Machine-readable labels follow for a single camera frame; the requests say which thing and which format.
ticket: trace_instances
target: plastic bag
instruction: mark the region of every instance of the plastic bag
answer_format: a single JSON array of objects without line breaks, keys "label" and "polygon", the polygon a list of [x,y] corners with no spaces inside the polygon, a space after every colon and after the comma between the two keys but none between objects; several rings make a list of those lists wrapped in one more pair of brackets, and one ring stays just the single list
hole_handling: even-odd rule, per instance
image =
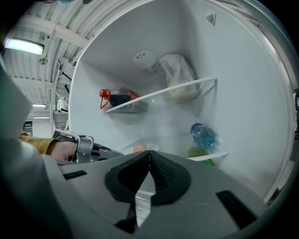
[{"label": "plastic bag", "polygon": [[[175,86],[195,80],[194,72],[184,57],[179,54],[167,54],[160,59],[160,64],[166,73],[167,86]],[[197,84],[169,91],[169,97],[174,102],[196,98],[199,94]]]}]

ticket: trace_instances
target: water bottle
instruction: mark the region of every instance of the water bottle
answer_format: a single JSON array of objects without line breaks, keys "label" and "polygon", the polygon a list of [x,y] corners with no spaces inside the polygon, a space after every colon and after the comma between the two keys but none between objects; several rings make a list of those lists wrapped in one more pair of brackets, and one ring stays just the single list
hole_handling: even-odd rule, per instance
[{"label": "water bottle", "polygon": [[192,125],[191,135],[199,148],[208,149],[215,143],[214,131],[203,124],[196,123]]}]

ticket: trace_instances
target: person's arm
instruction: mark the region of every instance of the person's arm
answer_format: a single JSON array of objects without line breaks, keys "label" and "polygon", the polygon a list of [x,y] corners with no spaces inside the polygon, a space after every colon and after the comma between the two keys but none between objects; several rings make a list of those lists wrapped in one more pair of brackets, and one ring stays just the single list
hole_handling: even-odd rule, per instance
[{"label": "person's arm", "polygon": [[19,139],[33,145],[40,154],[50,155],[55,159],[68,160],[76,151],[76,144],[59,142],[57,139],[45,139],[29,136],[26,132],[19,134]]},{"label": "person's arm", "polygon": [[59,142],[57,139],[44,139],[28,135],[26,132],[19,134],[19,139],[33,145],[41,155],[48,155],[51,150],[51,143]]}]

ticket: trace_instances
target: black rubber pad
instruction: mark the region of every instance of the black rubber pad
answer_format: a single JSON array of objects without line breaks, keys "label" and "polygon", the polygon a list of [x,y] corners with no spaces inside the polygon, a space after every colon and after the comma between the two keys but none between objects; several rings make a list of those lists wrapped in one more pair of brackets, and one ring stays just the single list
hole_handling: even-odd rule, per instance
[{"label": "black rubber pad", "polygon": [[151,205],[169,204],[179,199],[189,188],[191,176],[188,170],[155,151],[144,151],[110,169],[105,176],[105,186],[119,201],[135,203],[135,194],[148,172],[152,175],[156,193]]},{"label": "black rubber pad", "polygon": [[232,194],[231,191],[226,190],[218,192],[216,195],[240,229],[243,229],[256,220],[256,217]]},{"label": "black rubber pad", "polygon": [[81,170],[81,171],[68,173],[68,174],[63,174],[63,175],[64,175],[64,178],[66,180],[69,180],[69,179],[72,179],[72,178],[75,178],[75,177],[80,177],[80,176],[83,176],[83,175],[86,175],[86,174],[87,173],[84,170]]}]

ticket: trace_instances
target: egg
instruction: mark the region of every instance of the egg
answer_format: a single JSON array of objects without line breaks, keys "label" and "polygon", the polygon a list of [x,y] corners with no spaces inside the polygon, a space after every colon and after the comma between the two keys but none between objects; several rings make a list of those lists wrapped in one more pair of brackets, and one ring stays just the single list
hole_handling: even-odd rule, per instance
[{"label": "egg", "polygon": [[139,143],[135,144],[133,147],[133,152],[140,152],[140,151],[145,151],[147,149],[147,146],[145,143]]}]

